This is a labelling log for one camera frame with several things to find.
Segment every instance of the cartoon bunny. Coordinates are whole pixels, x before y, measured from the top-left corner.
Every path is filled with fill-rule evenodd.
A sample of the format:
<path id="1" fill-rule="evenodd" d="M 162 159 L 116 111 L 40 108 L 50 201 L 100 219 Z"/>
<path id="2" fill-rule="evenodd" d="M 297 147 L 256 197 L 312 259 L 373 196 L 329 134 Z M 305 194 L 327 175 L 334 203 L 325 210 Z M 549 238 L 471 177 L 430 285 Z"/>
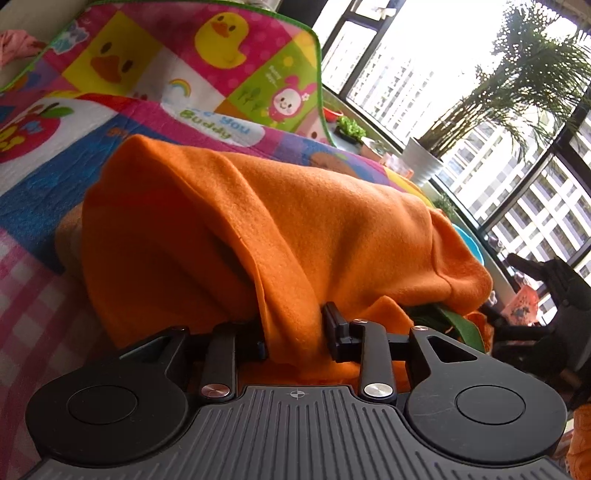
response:
<path id="1" fill-rule="evenodd" d="M 271 101 L 269 117 L 275 122 L 282 122 L 300 113 L 304 102 L 310 94 L 316 91 L 316 84 L 311 83 L 303 90 L 298 90 L 300 79 L 297 75 L 290 75 L 285 79 L 285 86 L 279 90 Z"/>

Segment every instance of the yellow duck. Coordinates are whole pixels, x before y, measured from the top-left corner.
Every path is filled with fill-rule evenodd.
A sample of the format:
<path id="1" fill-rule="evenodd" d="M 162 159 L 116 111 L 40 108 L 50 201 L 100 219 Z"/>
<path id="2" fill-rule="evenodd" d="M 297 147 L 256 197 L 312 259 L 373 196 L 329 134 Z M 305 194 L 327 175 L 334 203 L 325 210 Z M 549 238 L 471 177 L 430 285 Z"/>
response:
<path id="1" fill-rule="evenodd" d="M 118 11 L 62 76 L 81 92 L 127 95 L 161 48 Z"/>
<path id="2" fill-rule="evenodd" d="M 218 69 L 242 65 L 246 56 L 238 50 L 248 35 L 248 23 L 240 15 L 224 12 L 208 20 L 195 35 L 195 49 L 203 61 Z"/>

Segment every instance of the glass window pane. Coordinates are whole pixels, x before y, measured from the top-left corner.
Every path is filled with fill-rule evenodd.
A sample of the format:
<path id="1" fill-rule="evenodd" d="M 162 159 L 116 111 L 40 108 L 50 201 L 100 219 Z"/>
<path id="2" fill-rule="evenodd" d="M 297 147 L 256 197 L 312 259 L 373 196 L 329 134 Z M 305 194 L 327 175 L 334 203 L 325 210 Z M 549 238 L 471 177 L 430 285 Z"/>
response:
<path id="1" fill-rule="evenodd" d="M 380 9 L 386 8 L 388 1 L 389 0 L 361 0 L 356 7 L 353 7 L 353 11 L 364 17 L 380 20 L 382 18 L 382 12 Z"/>
<path id="2" fill-rule="evenodd" d="M 339 18 L 345 13 L 350 0 L 328 0 L 312 30 L 318 35 L 320 46 L 324 47 Z"/>
<path id="3" fill-rule="evenodd" d="M 407 0 L 356 79 L 348 100 L 400 144 L 420 137 L 475 87 L 475 67 L 493 63 L 492 43 L 507 3 Z M 555 28 L 561 35 L 575 31 L 564 18 Z M 545 120 L 553 122 L 547 115 Z M 440 180 L 479 223 L 489 217 L 492 205 L 507 198 L 544 152 L 547 145 L 538 145 L 528 129 L 522 132 L 527 151 L 520 163 L 509 132 L 490 124 L 478 126 L 442 156 L 445 168 L 438 175 Z M 558 186 L 565 181 L 556 180 Z M 493 192 L 484 199 L 488 186 Z M 545 188 L 544 179 L 537 187 L 546 199 L 554 195 Z"/>
<path id="4" fill-rule="evenodd" d="M 581 155 L 587 165 L 591 165 L 591 112 L 583 121 L 578 133 L 570 141 L 570 145 Z"/>
<path id="5" fill-rule="evenodd" d="M 340 92 L 374 37 L 375 30 L 345 22 L 322 61 L 322 82 L 335 92 Z"/>
<path id="6" fill-rule="evenodd" d="M 537 261 L 568 260 L 591 236 L 591 199 L 554 158 L 491 234 L 501 261 L 509 253 L 532 254 Z M 528 283 L 541 285 L 530 278 Z"/>

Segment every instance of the orange fleece fabric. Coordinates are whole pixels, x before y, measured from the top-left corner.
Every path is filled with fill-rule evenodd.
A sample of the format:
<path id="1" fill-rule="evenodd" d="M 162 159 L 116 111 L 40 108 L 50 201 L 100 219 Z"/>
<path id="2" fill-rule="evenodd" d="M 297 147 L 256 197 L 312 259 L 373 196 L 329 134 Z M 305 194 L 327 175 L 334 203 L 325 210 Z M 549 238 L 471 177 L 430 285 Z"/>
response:
<path id="1" fill-rule="evenodd" d="M 591 405 L 585 404 L 574 412 L 573 440 L 566 456 L 570 476 L 575 480 L 591 478 Z"/>
<path id="2" fill-rule="evenodd" d="M 451 223 L 419 198 L 325 171 L 237 153 L 125 141 L 87 193 L 82 264 L 118 347 L 172 325 L 194 333 L 259 313 L 269 360 L 241 381 L 335 384 L 320 305 L 406 334 L 401 306 L 466 315 L 492 281 Z M 403 364 L 395 365 L 401 388 Z"/>

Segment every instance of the black clip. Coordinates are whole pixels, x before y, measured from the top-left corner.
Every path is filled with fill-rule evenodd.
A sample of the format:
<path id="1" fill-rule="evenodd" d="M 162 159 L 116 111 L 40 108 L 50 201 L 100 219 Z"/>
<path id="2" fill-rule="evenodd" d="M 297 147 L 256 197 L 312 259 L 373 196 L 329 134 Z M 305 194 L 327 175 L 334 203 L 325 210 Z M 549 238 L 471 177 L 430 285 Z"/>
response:
<path id="1" fill-rule="evenodd" d="M 261 362 L 267 358 L 261 322 L 243 325 L 222 323 L 214 327 L 207 337 L 197 395 L 201 404 L 225 403 L 237 395 L 238 365 L 243 362 Z M 201 338 L 196 335 L 194 341 L 199 343 Z"/>
<path id="2" fill-rule="evenodd" d="M 397 392 L 392 360 L 405 360 L 408 335 L 387 333 L 379 323 L 356 319 L 347 322 L 332 302 L 322 307 L 328 347 L 337 363 L 357 362 L 359 398 L 373 403 L 396 403 Z"/>

